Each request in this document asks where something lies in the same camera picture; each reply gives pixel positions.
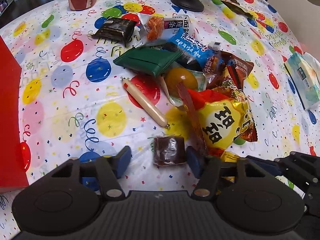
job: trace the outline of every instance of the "table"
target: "table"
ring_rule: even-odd
[[[90,38],[103,21],[102,12],[105,16],[120,13],[129,19],[137,19],[137,12],[160,16],[187,13],[202,43],[220,41],[222,50],[254,63],[244,92],[250,99],[259,140],[232,144],[228,151],[271,160],[292,150],[312,155],[320,152],[316,136],[320,109],[304,111],[288,83],[283,63],[293,52],[302,51],[276,9],[263,0],[236,0],[258,13],[259,19],[254,21],[236,15],[218,0],[201,1],[204,11],[193,13],[183,12],[170,0],[97,0],[92,8],[80,12],[70,11],[68,0],[56,0],[0,30],[22,68],[19,127],[21,142],[26,140],[31,151],[26,172],[29,183],[70,157],[92,161],[129,145],[131,163],[119,180],[126,193],[133,189],[191,192],[197,184],[187,165],[157,168],[152,164],[153,137],[168,132],[129,98],[121,86],[121,76],[148,90],[148,97],[169,120],[169,133],[181,134],[188,141],[190,124],[186,114],[169,103],[153,80],[113,64],[115,57],[138,41],[138,27],[127,48],[114,41]],[[82,44],[83,52],[76,51]],[[73,52],[61,54],[64,46]],[[92,72],[90,66],[97,59],[109,75]],[[91,82],[92,76],[99,82]],[[280,179],[294,187],[287,179]],[[6,206],[0,208],[0,239],[9,239],[18,231],[10,214],[15,194],[4,194],[8,201],[2,198]]]

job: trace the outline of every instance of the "black snack package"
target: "black snack package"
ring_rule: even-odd
[[[92,37],[121,41],[126,44],[129,42],[136,24],[137,22],[128,19],[108,18]]]

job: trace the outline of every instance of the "black base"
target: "black base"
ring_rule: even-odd
[[[204,10],[204,5],[199,0],[171,0],[171,2],[191,12],[202,12]]]

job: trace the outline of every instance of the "red balloon print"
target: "red balloon print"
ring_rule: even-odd
[[[279,26],[280,30],[283,31],[284,33],[288,32],[288,27],[287,27],[287,25],[285,23],[279,22],[278,26]]]
[[[265,20],[265,16],[262,13],[257,13],[257,15],[259,16],[259,20],[264,21]]]
[[[298,52],[298,53],[300,53],[300,54],[302,55],[302,50],[301,50],[299,47],[294,46],[293,48],[294,48],[294,50],[295,50],[296,52]]]
[[[133,14],[133,13],[127,13],[127,14],[123,15],[121,18],[137,22],[136,26],[138,26],[140,24],[140,20],[139,20],[138,15]]]
[[[142,5],[142,11],[140,11],[140,13],[152,15],[152,14],[156,13],[156,10],[153,9],[151,6]]]
[[[61,60],[63,62],[71,62],[77,59],[83,52],[83,43],[75,38],[61,50]]]
[[[275,89],[279,88],[279,83],[276,77],[272,73],[269,74],[269,80]]]
[[[24,170],[27,171],[30,167],[31,162],[31,152],[28,144],[26,142],[21,142],[21,153],[24,163]]]
[[[316,152],[315,152],[315,150],[314,150],[314,148],[313,148],[313,146],[310,147],[310,154],[311,154],[312,156],[317,156],[317,155],[316,155]]]
[[[154,78],[146,74],[138,74],[131,79],[138,89],[154,104],[156,105],[160,99],[160,88]],[[142,109],[140,104],[128,93],[130,101]]]
[[[254,0],[244,0],[244,1],[246,1],[247,3],[253,3],[254,2]]]

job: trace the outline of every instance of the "spicy strip snack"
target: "spicy strip snack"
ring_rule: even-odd
[[[189,35],[195,36],[188,15],[159,17],[138,13],[138,17],[141,22],[140,41],[135,47],[162,45],[173,37],[180,27]]]

